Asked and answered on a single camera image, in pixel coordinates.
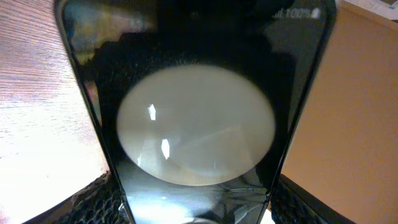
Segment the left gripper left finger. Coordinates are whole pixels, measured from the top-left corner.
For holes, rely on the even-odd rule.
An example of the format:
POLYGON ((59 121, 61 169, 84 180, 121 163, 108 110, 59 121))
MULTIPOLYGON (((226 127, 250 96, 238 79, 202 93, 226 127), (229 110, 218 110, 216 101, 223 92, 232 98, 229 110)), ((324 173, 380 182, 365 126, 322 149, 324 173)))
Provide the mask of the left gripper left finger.
POLYGON ((128 223, 128 219, 124 218, 119 212, 121 204, 120 190, 111 173, 107 171, 84 189, 26 222, 52 224, 128 223))

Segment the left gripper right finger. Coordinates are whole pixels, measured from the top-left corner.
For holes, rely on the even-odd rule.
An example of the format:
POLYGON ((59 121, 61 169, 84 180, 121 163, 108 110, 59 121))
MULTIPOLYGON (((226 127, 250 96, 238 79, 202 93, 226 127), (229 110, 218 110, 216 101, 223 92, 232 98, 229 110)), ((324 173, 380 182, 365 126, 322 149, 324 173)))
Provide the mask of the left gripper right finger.
POLYGON ((272 191, 271 217, 276 224, 354 224, 284 175, 272 191))

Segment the black smartphone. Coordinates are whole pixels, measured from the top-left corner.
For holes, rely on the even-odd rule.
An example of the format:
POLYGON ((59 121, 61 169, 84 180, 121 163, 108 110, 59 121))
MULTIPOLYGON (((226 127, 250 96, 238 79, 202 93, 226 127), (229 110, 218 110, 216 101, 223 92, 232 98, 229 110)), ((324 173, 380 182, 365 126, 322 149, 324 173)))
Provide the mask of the black smartphone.
POLYGON ((55 1, 128 223, 259 223, 336 2, 55 1))

